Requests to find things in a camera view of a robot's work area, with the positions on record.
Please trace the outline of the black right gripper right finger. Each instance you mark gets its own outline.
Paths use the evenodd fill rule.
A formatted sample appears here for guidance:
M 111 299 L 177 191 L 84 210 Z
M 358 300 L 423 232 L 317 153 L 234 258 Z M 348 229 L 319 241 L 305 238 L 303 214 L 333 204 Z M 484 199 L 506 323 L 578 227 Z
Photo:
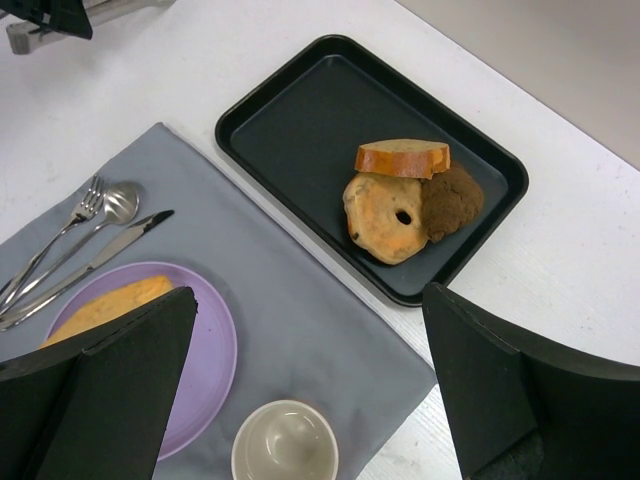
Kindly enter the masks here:
M 463 478 L 638 478 L 638 367 L 552 341 L 437 283 L 422 309 Z

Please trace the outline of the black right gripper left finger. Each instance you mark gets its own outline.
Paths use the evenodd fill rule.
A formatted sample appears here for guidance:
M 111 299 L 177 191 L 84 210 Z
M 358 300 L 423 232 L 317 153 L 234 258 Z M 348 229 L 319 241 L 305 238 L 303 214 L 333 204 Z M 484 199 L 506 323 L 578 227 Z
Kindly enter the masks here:
M 196 313 L 193 290 L 176 288 L 2 362 L 2 478 L 151 478 Z

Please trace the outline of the long golden bread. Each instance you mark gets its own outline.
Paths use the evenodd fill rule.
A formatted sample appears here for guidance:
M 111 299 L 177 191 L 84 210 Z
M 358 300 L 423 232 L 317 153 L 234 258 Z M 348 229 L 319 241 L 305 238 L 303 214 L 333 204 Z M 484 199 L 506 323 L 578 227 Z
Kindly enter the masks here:
M 155 275 L 128 283 L 101 295 L 89 295 L 86 288 L 79 292 L 61 311 L 49 336 L 40 349 L 111 322 L 174 288 L 166 275 Z

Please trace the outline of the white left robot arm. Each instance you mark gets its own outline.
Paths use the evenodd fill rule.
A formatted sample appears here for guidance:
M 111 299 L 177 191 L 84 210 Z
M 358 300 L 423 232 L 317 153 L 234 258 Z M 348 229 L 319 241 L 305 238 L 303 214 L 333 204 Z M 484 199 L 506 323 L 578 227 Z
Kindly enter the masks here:
M 9 24 L 6 33 L 15 55 L 28 55 L 40 47 L 68 37 L 91 40 L 95 27 L 145 8 L 165 8 L 174 1 L 38 1 L 1 2 L 1 18 L 13 16 L 18 23 Z

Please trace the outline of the dark brown bread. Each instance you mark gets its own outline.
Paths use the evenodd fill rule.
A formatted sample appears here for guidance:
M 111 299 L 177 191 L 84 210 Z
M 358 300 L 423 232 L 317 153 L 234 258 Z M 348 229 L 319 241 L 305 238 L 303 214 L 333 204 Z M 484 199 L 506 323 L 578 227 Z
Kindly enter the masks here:
M 471 223 L 484 206 L 484 191 L 456 161 L 450 168 L 422 181 L 422 221 L 436 243 Z

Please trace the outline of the round bagel bread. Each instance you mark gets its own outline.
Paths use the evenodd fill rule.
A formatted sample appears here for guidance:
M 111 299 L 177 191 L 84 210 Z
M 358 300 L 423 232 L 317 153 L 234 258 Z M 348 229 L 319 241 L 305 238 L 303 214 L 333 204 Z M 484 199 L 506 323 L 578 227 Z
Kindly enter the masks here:
M 426 246 L 419 180 L 359 173 L 342 200 L 349 236 L 377 260 L 397 265 Z

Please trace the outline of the orange bread slice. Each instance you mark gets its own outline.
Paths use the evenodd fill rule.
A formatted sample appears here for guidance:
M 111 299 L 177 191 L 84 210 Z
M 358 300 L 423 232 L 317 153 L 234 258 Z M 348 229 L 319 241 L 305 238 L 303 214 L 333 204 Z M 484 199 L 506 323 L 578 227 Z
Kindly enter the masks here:
M 448 144 L 419 139 L 390 139 L 358 147 L 355 170 L 399 178 L 432 179 L 449 170 Z

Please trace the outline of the purple plate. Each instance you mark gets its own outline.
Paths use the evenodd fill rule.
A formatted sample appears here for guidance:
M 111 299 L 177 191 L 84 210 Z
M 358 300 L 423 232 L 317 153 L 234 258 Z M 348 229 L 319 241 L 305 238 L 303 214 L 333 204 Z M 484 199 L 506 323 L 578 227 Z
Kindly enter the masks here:
M 164 275 L 172 284 L 190 287 L 198 303 L 189 351 L 159 450 L 160 461 L 192 443 L 221 410 L 236 372 L 235 324 L 212 277 L 159 261 L 136 262 L 99 275 L 73 294 L 49 327 L 52 335 L 94 298 L 147 277 Z

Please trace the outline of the silver knife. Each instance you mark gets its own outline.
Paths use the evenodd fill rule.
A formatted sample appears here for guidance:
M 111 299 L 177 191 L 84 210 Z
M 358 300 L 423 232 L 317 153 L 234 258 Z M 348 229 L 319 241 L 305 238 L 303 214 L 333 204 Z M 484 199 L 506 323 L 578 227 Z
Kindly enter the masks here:
M 175 211 L 172 209 L 160 211 L 127 227 L 116 235 L 91 261 L 87 262 L 81 268 L 69 274 L 66 278 L 56 283 L 54 286 L 47 289 L 24 306 L 3 313 L 1 315 L 1 330 L 6 331 L 7 329 L 18 325 L 46 307 L 72 286 L 79 283 L 93 271 L 124 251 L 147 232 L 170 218 L 174 213 Z

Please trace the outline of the pink mug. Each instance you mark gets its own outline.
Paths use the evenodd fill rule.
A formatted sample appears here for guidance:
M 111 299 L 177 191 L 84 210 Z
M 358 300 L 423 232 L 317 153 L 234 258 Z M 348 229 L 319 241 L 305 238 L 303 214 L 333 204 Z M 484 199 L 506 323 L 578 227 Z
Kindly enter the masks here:
M 335 480 L 339 448 L 325 417 L 297 400 L 277 400 L 252 412 L 231 451 L 232 478 Z

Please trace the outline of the silver fork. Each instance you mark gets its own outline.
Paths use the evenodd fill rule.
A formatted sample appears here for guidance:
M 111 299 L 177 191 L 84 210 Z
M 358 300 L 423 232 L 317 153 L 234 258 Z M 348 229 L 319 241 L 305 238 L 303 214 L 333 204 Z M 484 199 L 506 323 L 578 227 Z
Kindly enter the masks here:
M 1 289 L 1 306 L 5 307 L 16 295 L 27 277 L 39 265 L 53 244 L 76 226 L 92 220 L 102 208 L 106 191 L 106 181 L 100 175 L 94 175 L 83 198 L 75 205 L 63 227 L 16 273 Z

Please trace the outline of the silver spoon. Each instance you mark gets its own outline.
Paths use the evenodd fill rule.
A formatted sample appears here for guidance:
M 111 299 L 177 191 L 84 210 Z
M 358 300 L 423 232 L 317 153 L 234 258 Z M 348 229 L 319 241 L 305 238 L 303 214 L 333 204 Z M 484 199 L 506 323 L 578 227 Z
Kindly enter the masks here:
M 104 219 L 91 231 L 81 237 L 73 246 L 46 268 L 38 277 L 29 283 L 22 283 L 20 289 L 14 290 L 8 300 L 1 304 L 1 313 L 8 311 L 24 296 L 43 283 L 57 269 L 84 247 L 98 232 L 110 225 L 122 226 L 133 220 L 139 208 L 139 188 L 134 182 L 121 181 L 110 185 L 103 195 L 102 207 Z

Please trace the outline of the grey cloth placemat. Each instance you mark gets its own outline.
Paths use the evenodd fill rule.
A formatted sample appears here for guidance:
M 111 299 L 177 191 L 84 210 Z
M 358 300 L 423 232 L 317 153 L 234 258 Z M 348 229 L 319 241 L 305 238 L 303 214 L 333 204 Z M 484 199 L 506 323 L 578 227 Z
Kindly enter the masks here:
M 100 174 L 143 187 L 143 215 L 172 216 L 113 261 L 175 263 L 224 298 L 238 340 L 228 398 L 209 427 L 156 467 L 158 479 L 227 479 L 233 440 L 258 407 L 313 406 L 339 448 L 338 475 L 356 478 L 426 397 L 432 368 L 209 160 L 155 125 Z

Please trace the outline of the black baking tray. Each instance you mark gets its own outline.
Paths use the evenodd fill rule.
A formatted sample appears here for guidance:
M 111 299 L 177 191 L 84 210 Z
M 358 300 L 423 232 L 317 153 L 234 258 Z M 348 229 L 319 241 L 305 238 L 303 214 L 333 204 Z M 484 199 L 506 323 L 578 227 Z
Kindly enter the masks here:
M 360 145 L 416 138 L 447 143 L 485 194 L 468 226 L 388 266 L 356 246 L 342 193 Z M 218 146 L 302 224 L 393 302 L 418 307 L 448 284 L 525 195 L 528 173 L 498 143 L 349 37 L 326 35 L 227 110 Z

